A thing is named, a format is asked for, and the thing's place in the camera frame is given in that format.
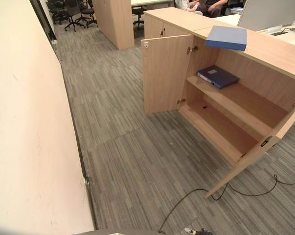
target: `gray carpet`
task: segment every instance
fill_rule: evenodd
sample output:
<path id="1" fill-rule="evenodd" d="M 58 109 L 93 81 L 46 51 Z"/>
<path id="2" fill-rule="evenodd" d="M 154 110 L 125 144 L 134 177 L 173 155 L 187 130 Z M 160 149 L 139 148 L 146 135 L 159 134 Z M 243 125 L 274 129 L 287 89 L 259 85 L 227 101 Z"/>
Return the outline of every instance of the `gray carpet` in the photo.
<path id="1" fill-rule="evenodd" d="M 64 27 L 55 26 L 56 51 L 91 178 L 98 228 L 157 231 L 186 193 L 209 189 L 230 165 L 178 112 L 144 114 L 142 29 L 135 30 L 135 48 L 118 51 L 94 24 L 76 33 Z M 231 183 L 242 192 L 261 193 L 273 186 L 273 174 L 295 181 L 295 126 Z M 163 230 L 185 235 L 189 226 L 215 235 L 295 234 L 295 185 L 278 185 L 261 197 L 229 188 L 219 201 L 204 194 L 197 191 L 185 199 Z"/>

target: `white wall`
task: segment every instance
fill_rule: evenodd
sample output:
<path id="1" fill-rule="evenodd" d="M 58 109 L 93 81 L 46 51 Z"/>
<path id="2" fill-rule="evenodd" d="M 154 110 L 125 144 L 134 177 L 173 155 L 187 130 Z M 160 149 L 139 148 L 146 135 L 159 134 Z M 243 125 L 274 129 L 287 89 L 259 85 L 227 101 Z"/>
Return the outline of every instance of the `white wall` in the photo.
<path id="1" fill-rule="evenodd" d="M 42 8 L 43 8 L 43 10 L 44 10 L 44 12 L 45 12 L 45 15 L 46 15 L 47 19 L 48 19 L 48 22 L 49 22 L 51 28 L 53 29 L 53 32 L 55 33 L 54 23 L 53 23 L 53 20 L 52 20 L 52 18 L 51 18 L 51 15 L 50 15 L 50 12 L 49 12 L 49 10 L 48 10 L 48 7 L 47 7 L 47 5 L 46 5 L 46 1 L 47 1 L 47 0 L 40 0 L 41 5 L 42 5 Z"/>
<path id="2" fill-rule="evenodd" d="M 93 230 L 61 67 L 29 0 L 0 0 L 0 228 Z"/>

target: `person's hand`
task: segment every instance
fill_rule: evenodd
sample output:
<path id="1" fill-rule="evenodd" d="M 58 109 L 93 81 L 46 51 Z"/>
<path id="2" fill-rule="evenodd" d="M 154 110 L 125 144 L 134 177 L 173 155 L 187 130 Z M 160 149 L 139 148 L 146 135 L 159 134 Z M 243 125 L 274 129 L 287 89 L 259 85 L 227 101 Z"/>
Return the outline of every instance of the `person's hand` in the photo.
<path id="1" fill-rule="evenodd" d="M 199 2 L 199 0 L 196 0 L 196 1 L 193 1 L 193 2 L 190 2 L 190 6 L 194 6 L 196 3 L 198 3 Z"/>
<path id="2" fill-rule="evenodd" d="M 196 11 L 196 8 L 195 8 L 195 7 L 190 8 L 188 11 L 189 11 L 189 12 L 195 12 L 195 11 Z"/>
<path id="3" fill-rule="evenodd" d="M 216 6 L 214 5 L 211 5 L 209 8 L 208 8 L 208 12 L 211 12 L 213 9 L 215 9 Z"/>

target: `open cabinet door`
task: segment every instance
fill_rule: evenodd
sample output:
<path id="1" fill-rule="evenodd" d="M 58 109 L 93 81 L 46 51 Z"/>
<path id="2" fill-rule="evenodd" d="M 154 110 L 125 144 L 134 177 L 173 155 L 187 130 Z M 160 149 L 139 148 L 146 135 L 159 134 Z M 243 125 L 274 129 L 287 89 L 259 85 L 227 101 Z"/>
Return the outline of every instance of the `open cabinet door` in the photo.
<path id="1" fill-rule="evenodd" d="M 272 132 L 261 140 L 256 146 L 254 146 L 242 159 L 240 159 L 237 164 L 232 168 L 232 170 L 219 181 L 207 194 L 206 198 L 220 189 L 223 185 L 229 182 L 232 178 L 238 175 L 250 164 L 257 161 L 265 152 L 267 152 L 271 147 L 273 147 L 277 142 L 279 142 L 284 135 L 288 132 L 291 126 L 295 123 L 295 107 L 289 114 L 287 114 L 279 124 L 272 130 Z"/>
<path id="2" fill-rule="evenodd" d="M 145 113 L 179 108 L 193 35 L 141 40 Z"/>

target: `blue binder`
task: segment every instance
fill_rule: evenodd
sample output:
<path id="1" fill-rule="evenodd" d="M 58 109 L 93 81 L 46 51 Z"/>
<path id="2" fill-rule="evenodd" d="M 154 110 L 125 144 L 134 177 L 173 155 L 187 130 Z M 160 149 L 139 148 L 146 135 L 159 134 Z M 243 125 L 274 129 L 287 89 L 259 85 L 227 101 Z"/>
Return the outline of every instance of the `blue binder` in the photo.
<path id="1" fill-rule="evenodd" d="M 203 70 L 197 71 L 197 76 L 209 82 L 218 89 L 227 87 L 233 83 L 237 83 L 240 79 L 233 74 L 219 68 L 218 66 L 210 66 Z"/>
<path id="2" fill-rule="evenodd" d="M 232 28 L 213 26 L 205 45 L 233 50 L 245 50 L 247 44 L 247 31 L 245 28 Z"/>

